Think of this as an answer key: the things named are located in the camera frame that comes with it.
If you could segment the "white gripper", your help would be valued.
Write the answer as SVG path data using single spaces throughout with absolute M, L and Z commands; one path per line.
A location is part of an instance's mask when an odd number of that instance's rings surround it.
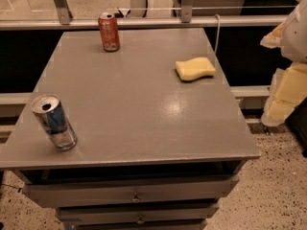
M 260 45 L 280 48 L 281 55 L 293 62 L 286 70 L 277 68 L 272 76 L 270 96 L 266 100 L 261 123 L 266 127 L 283 124 L 307 98 L 307 0 L 302 0 L 285 23 L 265 35 Z

